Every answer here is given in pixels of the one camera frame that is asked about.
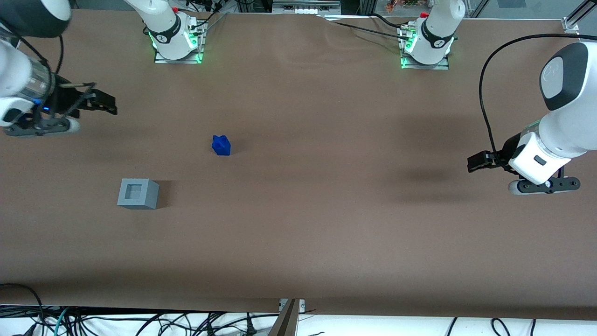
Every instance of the wire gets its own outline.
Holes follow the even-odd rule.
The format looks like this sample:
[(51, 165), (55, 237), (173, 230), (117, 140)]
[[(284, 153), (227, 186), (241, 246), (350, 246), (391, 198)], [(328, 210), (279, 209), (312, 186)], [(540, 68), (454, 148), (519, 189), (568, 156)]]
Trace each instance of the wire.
[(193, 2), (189, 2), (189, 1), (187, 1), (187, 4), (190, 4), (191, 6), (193, 6), (193, 8), (194, 8), (196, 11), (199, 11), (199, 8), (197, 8), (197, 6), (195, 6), (195, 4), (194, 4)]
[(153, 321), (157, 320), (162, 314), (156, 314), (154, 315), (152, 318), (150, 318), (149, 320), (147, 320), (142, 326), (141, 328), (139, 328), (139, 330), (137, 331), (137, 333), (135, 334), (135, 336), (139, 336), (139, 334), (141, 334), (141, 332), (147, 328), (147, 326), (152, 323)]
[(213, 12), (210, 14), (210, 16), (208, 16), (208, 17), (207, 17), (207, 19), (203, 20), (203, 22), (201, 22), (200, 24), (198, 24), (198, 25), (196, 25), (196, 26), (191, 26), (190, 28), (191, 28), (191, 29), (195, 29), (195, 28), (197, 28), (197, 27), (201, 27), (201, 26), (203, 26), (204, 24), (206, 24), (206, 23), (207, 23), (207, 21), (209, 21), (209, 20), (211, 19), (211, 17), (212, 17), (212, 16), (214, 16), (214, 14), (215, 14), (215, 13), (217, 13), (217, 11), (213, 11)]
[(345, 27), (360, 29), (360, 30), (364, 30), (366, 32), (376, 33), (376, 34), (379, 34), (379, 35), (389, 36), (389, 37), (393, 37), (393, 38), (397, 38), (397, 39), (408, 39), (406, 36), (398, 36), (398, 35), (392, 35), (392, 34), (388, 34), (388, 33), (384, 33), (384, 32), (378, 32), (377, 30), (371, 30), (371, 29), (367, 29), (367, 28), (363, 28), (363, 27), (357, 27), (357, 26), (353, 26), (353, 25), (348, 25), (348, 24), (342, 23), (342, 22), (336, 22), (336, 21), (334, 21), (334, 23), (337, 24), (337, 25), (340, 25), (340, 26), (345, 26)]
[(39, 305), (39, 315), (40, 315), (40, 318), (42, 321), (41, 334), (45, 335), (44, 334), (44, 328), (45, 328), (44, 305), (41, 303), (41, 299), (39, 298), (39, 295), (31, 287), (22, 285), (21, 283), (0, 283), (0, 288), (2, 288), (2, 287), (24, 288), (24, 289), (27, 289), (29, 292), (31, 292), (31, 294), (33, 294), (33, 296), (35, 297), (35, 301), (37, 301), (37, 303)]
[(504, 322), (500, 319), (498, 319), (497, 317), (494, 317), (491, 319), (491, 329), (493, 329), (493, 332), (497, 335), (497, 336), (503, 336), (502, 334), (500, 334), (499, 332), (497, 332), (496, 330), (496, 325), (495, 322), (498, 321), (500, 322), (501, 326), (504, 328), (504, 330), (506, 331), (507, 336), (510, 336), (510, 331), (508, 330), (508, 328), (506, 327), (506, 325), (504, 324)]
[(62, 38), (62, 34), (58, 36), (58, 39), (60, 40), (60, 57), (58, 58), (58, 65), (56, 66), (56, 75), (60, 72), (60, 69), (62, 68), (62, 61), (64, 60), (64, 39)]
[(456, 323), (457, 319), (458, 317), (455, 317), (450, 323), (450, 327), (448, 328), (448, 333), (446, 334), (446, 336), (450, 336), (450, 334), (452, 334), (452, 328), (454, 327), (454, 324)]
[(483, 68), (481, 69), (481, 76), (479, 77), (479, 104), (481, 106), (481, 113), (483, 114), (483, 119), (485, 120), (485, 126), (487, 127), (487, 134), (489, 135), (489, 141), (491, 143), (491, 150), (493, 151), (493, 156), (494, 156), (494, 158), (496, 158), (498, 165), (501, 166), (507, 172), (512, 172), (512, 169), (509, 169), (508, 167), (506, 167), (506, 165), (502, 162), (502, 160), (500, 160), (497, 157), (496, 143), (494, 142), (494, 139), (493, 139), (493, 134), (491, 132), (491, 126), (489, 123), (489, 119), (487, 118), (487, 112), (485, 111), (485, 104), (483, 103), (483, 79), (485, 77), (485, 70), (487, 69), (487, 65), (489, 64), (491, 59), (497, 53), (502, 51), (502, 49), (506, 48), (507, 46), (512, 45), (517, 42), (526, 41), (528, 39), (546, 38), (546, 37), (576, 38), (576, 39), (584, 38), (584, 39), (590, 39), (593, 41), (597, 41), (597, 36), (593, 36), (593, 35), (567, 35), (567, 34), (555, 34), (555, 33), (527, 35), (527, 36), (523, 36), (523, 37), (520, 37), (517, 39), (513, 39), (509, 42), (502, 44), (498, 49), (494, 50), (493, 53), (491, 53), (491, 55), (489, 57), (487, 57), (487, 60), (485, 61), (485, 64), (483, 65)]
[(537, 319), (533, 319), (533, 321), (531, 322), (531, 332), (529, 333), (530, 336), (533, 336), (535, 334), (535, 324), (537, 324)]
[(58, 329), (60, 327), (60, 321), (62, 321), (62, 319), (64, 319), (64, 314), (66, 314), (66, 311), (68, 309), (69, 309), (68, 307), (64, 308), (64, 310), (62, 311), (62, 313), (60, 313), (60, 316), (58, 317), (58, 320), (56, 320), (56, 329), (54, 329), (54, 336), (58, 336)]
[(400, 26), (401, 26), (401, 25), (404, 25), (404, 23), (402, 23), (401, 25), (397, 25), (397, 24), (395, 24), (395, 23), (392, 23), (392, 22), (390, 22), (390, 21), (386, 20), (386, 18), (385, 18), (385, 17), (383, 17), (383, 16), (381, 16), (381, 15), (379, 15), (379, 14), (377, 14), (377, 13), (371, 13), (371, 14), (369, 14), (369, 15), (367, 15), (367, 16), (374, 16), (374, 17), (376, 17), (376, 18), (379, 18), (379, 19), (380, 19), (381, 21), (383, 21), (383, 23), (385, 23), (386, 25), (388, 25), (388, 26), (390, 26), (390, 27), (394, 27), (394, 28), (400, 28)]

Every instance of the brown paper sheet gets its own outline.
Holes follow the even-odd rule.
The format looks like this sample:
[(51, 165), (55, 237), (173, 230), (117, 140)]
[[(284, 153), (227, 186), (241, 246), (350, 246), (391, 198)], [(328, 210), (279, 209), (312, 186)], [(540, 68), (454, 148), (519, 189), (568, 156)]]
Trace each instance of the brown paper sheet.
[[(275, 311), (300, 297), (320, 313), (597, 316), (597, 155), (556, 196), (466, 171), (489, 149), (483, 62), (558, 21), (465, 20), (443, 72), (403, 70), (395, 40), (315, 16), (229, 15), (195, 66), (153, 64), (142, 28), (134, 12), (80, 10), (64, 35), (61, 74), (98, 82), (117, 117), (0, 138), (2, 282), (61, 305)], [(32, 42), (56, 61), (57, 41)], [(523, 42), (488, 68), (500, 146), (547, 112), (538, 74), (569, 42)], [(211, 150), (222, 134), (230, 157)], [(161, 208), (116, 206), (122, 178), (158, 181)]]

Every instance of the black cable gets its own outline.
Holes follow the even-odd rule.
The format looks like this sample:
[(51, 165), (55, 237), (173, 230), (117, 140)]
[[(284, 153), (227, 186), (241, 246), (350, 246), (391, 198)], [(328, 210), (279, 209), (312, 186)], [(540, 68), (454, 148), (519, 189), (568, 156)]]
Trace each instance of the black cable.
[(152, 323), (153, 321), (159, 319), (159, 317), (162, 316), (162, 314), (156, 314), (154, 315), (152, 318), (150, 318), (149, 320), (147, 320), (142, 326), (141, 328), (139, 328), (139, 330), (137, 331), (137, 333), (135, 334), (135, 336), (139, 336), (139, 334), (141, 334), (141, 332), (147, 328), (147, 326)]
[(546, 38), (546, 37), (575, 38), (575, 39), (584, 38), (584, 39), (590, 39), (593, 41), (597, 41), (597, 36), (593, 36), (593, 35), (567, 35), (567, 34), (556, 34), (556, 33), (527, 35), (527, 36), (523, 36), (523, 37), (520, 37), (517, 39), (513, 39), (509, 42), (502, 44), (498, 49), (496, 49), (493, 53), (491, 53), (491, 55), (489, 57), (487, 57), (487, 60), (485, 61), (485, 64), (483, 65), (483, 69), (481, 69), (481, 76), (479, 77), (479, 104), (481, 105), (481, 113), (483, 113), (483, 119), (485, 120), (485, 125), (487, 126), (487, 134), (489, 135), (489, 141), (491, 143), (491, 150), (493, 151), (493, 156), (496, 158), (498, 165), (501, 166), (507, 172), (512, 172), (512, 169), (507, 168), (506, 165), (502, 162), (502, 160), (497, 157), (496, 143), (494, 142), (493, 134), (491, 133), (491, 126), (489, 123), (489, 119), (487, 118), (487, 113), (485, 112), (485, 105), (483, 103), (482, 89), (483, 89), (483, 78), (485, 77), (485, 70), (487, 69), (487, 65), (489, 64), (491, 59), (497, 53), (502, 51), (502, 49), (506, 48), (507, 46), (512, 45), (517, 42), (526, 41), (528, 39)]
[(448, 333), (446, 334), (446, 336), (450, 336), (450, 334), (452, 334), (452, 328), (454, 327), (454, 324), (456, 323), (457, 319), (458, 317), (455, 317), (450, 323), (450, 327), (448, 328)]
[(535, 324), (537, 324), (537, 319), (533, 319), (533, 321), (531, 322), (531, 332), (529, 333), (530, 336), (533, 336), (535, 334)]
[(176, 321), (180, 320), (181, 318), (185, 317), (186, 315), (187, 315), (187, 313), (184, 313), (184, 314), (180, 315), (179, 317), (175, 318), (174, 320), (166, 323), (165, 325), (160, 326), (158, 336), (162, 336), (162, 334), (166, 331), (166, 329), (170, 328), (173, 325), (176, 325)]
[(395, 23), (392, 23), (392, 22), (390, 22), (390, 21), (386, 20), (386, 18), (385, 18), (385, 17), (383, 17), (383, 16), (381, 16), (381, 15), (379, 15), (379, 14), (377, 14), (377, 13), (371, 13), (371, 14), (369, 14), (369, 15), (367, 15), (367, 16), (374, 16), (374, 17), (376, 17), (376, 18), (380, 19), (381, 21), (383, 21), (383, 23), (385, 23), (386, 25), (388, 25), (388, 26), (390, 26), (390, 27), (394, 27), (394, 28), (400, 28), (400, 25), (397, 25), (397, 24), (395, 24)]
[[(260, 317), (274, 317), (274, 316), (278, 316), (278, 315), (279, 314), (264, 314), (264, 315), (251, 316), (250, 318), (251, 319), (258, 319)], [(214, 328), (214, 332), (218, 332), (218, 331), (220, 331), (222, 329), (231, 327), (232, 325), (237, 324), (238, 322), (243, 322), (243, 321), (246, 321), (246, 320), (247, 320), (247, 318), (245, 317), (243, 319), (238, 319), (236, 321), (229, 322), (229, 323), (227, 323), (227, 324), (225, 324), (223, 326), (218, 326), (218, 327)]]
[(497, 317), (494, 317), (491, 319), (491, 329), (493, 329), (493, 332), (497, 335), (497, 336), (503, 336), (502, 334), (500, 334), (499, 332), (497, 332), (496, 330), (496, 326), (495, 326), (495, 322), (498, 321), (501, 323), (501, 326), (504, 328), (504, 330), (506, 331), (507, 336), (510, 336), (510, 331), (508, 330), (508, 328), (506, 327), (506, 325), (504, 324), (504, 322), (500, 319), (498, 319)]
[(353, 25), (348, 25), (348, 24), (342, 23), (342, 22), (336, 22), (336, 21), (334, 21), (334, 23), (337, 24), (337, 25), (340, 25), (340, 26), (345, 26), (345, 27), (360, 29), (360, 30), (364, 30), (366, 32), (376, 33), (376, 34), (379, 34), (379, 35), (389, 36), (389, 37), (393, 37), (393, 38), (397, 38), (397, 39), (408, 39), (406, 36), (398, 36), (398, 35), (392, 35), (392, 34), (388, 34), (388, 33), (384, 33), (384, 32), (378, 32), (377, 30), (371, 30), (371, 29), (367, 29), (367, 28), (363, 28), (363, 27), (357, 27), (357, 26), (353, 26)]
[(31, 294), (33, 294), (33, 296), (35, 297), (35, 301), (37, 301), (37, 303), (39, 305), (39, 315), (41, 317), (41, 322), (42, 322), (41, 334), (44, 335), (44, 328), (45, 328), (44, 305), (41, 303), (41, 299), (39, 298), (39, 295), (37, 295), (37, 293), (31, 287), (22, 285), (21, 283), (0, 283), (0, 288), (2, 288), (2, 287), (24, 288), (24, 289), (27, 289), (29, 292), (31, 292)]
[(60, 72), (60, 69), (62, 68), (62, 61), (64, 59), (64, 39), (62, 38), (62, 34), (58, 36), (58, 39), (60, 40), (60, 57), (58, 58), (58, 65), (56, 66), (56, 75)]
[(195, 29), (195, 28), (197, 28), (197, 27), (201, 27), (201, 26), (203, 26), (204, 24), (206, 24), (206, 23), (207, 23), (207, 22), (208, 22), (208, 21), (211, 19), (211, 17), (212, 17), (212, 16), (214, 16), (214, 14), (215, 14), (215, 13), (217, 13), (217, 11), (213, 11), (213, 12), (210, 14), (210, 16), (208, 16), (208, 17), (207, 17), (207, 19), (203, 20), (203, 22), (201, 22), (201, 23), (200, 23), (200, 24), (198, 24), (198, 25), (191, 26), (190, 28), (191, 28), (191, 29)]
[(196, 11), (199, 11), (199, 8), (197, 8), (197, 6), (195, 6), (195, 4), (194, 4), (193, 2), (189, 2), (189, 1), (187, 1), (187, 4), (190, 4), (191, 6), (193, 6), (193, 8), (194, 8)]

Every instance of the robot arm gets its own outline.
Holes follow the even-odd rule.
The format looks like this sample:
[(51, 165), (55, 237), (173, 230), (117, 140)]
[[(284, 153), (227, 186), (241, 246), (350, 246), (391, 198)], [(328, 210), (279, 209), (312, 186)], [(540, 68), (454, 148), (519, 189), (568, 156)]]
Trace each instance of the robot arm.
[[(10, 136), (74, 133), (80, 109), (117, 114), (114, 97), (95, 83), (72, 84), (51, 72), (47, 60), (16, 49), (24, 36), (58, 37), (70, 22), (68, 0), (0, 0), (0, 127)], [(84, 92), (77, 87), (87, 87)]]
[(488, 151), (470, 157), (469, 172), (500, 163), (523, 178), (510, 184), (514, 194), (580, 187), (576, 178), (552, 176), (597, 149), (597, 43), (575, 42), (558, 51), (543, 67), (540, 87), (550, 112), (506, 141), (497, 157)]
[(450, 52), (454, 32), (465, 12), (462, 0), (437, 0), (429, 17), (420, 17), (415, 21), (416, 35), (405, 51), (419, 63), (439, 63)]
[(175, 13), (166, 0), (124, 0), (145, 22), (153, 46), (166, 59), (178, 60), (198, 48), (197, 18)]

